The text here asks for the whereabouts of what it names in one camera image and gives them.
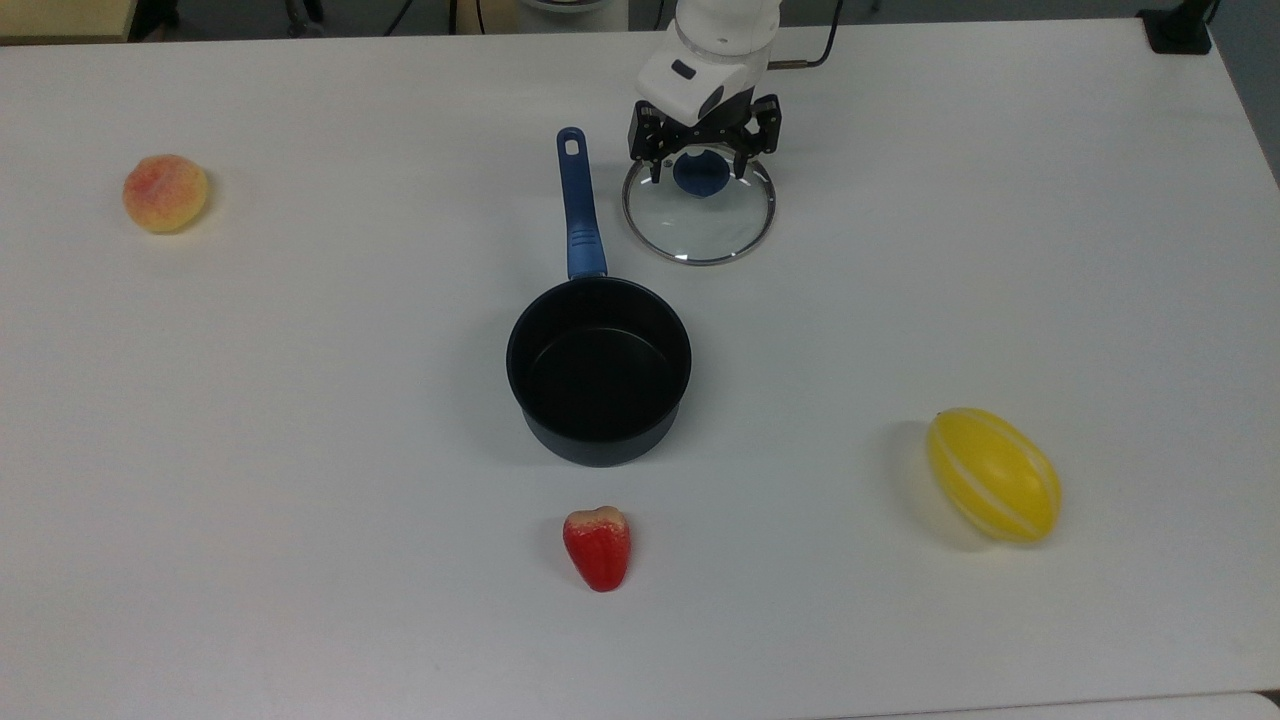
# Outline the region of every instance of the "fake fruit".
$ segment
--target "fake fruit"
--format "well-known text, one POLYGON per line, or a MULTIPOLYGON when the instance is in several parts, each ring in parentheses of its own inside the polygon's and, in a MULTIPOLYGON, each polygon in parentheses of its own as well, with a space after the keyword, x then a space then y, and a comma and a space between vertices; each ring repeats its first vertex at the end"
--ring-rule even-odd
POLYGON ((1053 530, 1062 491, 1032 441, 975 407, 938 413, 925 441, 929 468, 960 512, 996 539, 1028 543, 1053 530))
POLYGON ((143 229, 169 232, 191 222, 209 197, 209 178, 182 155, 143 158, 124 178, 124 210, 143 229))
POLYGON ((617 588, 631 560, 631 529, 626 516, 612 505, 570 512, 564 519, 564 550, 593 591, 617 588))

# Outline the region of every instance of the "pan handle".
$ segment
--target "pan handle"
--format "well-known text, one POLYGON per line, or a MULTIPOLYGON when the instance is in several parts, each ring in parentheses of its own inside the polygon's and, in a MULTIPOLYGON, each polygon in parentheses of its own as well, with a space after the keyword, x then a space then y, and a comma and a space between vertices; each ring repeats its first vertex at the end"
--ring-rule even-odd
POLYGON ((586 158, 586 135, 564 128, 556 135, 559 154, 561 191, 564 195, 564 224, 568 228, 568 278, 608 274, 600 227, 595 220, 591 193, 591 164, 586 158))

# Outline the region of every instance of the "strawberry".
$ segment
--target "strawberry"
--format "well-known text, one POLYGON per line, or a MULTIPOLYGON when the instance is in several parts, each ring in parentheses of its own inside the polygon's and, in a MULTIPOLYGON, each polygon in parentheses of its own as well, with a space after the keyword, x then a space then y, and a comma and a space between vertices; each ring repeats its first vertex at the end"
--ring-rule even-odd
POLYGON ((564 550, 593 591, 617 588, 631 559, 626 516, 612 505, 570 512, 564 519, 564 550))

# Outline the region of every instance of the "yellow melon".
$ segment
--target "yellow melon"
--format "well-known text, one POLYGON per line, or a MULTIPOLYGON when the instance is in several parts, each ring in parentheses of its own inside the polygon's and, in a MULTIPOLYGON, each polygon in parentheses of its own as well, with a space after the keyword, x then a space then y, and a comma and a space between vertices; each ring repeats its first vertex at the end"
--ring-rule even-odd
POLYGON ((927 448, 942 491, 987 536, 1027 543, 1053 530, 1062 505, 1057 473, 998 415, 975 407, 938 413, 927 448))

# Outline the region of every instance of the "fake peach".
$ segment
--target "fake peach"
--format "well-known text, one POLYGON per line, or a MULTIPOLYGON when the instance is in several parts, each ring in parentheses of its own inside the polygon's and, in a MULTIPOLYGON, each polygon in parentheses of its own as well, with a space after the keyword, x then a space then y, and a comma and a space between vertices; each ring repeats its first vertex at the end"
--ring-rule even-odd
POLYGON ((124 210, 151 232, 169 232, 191 222, 209 197, 209 178, 182 155, 143 158, 124 178, 124 210))

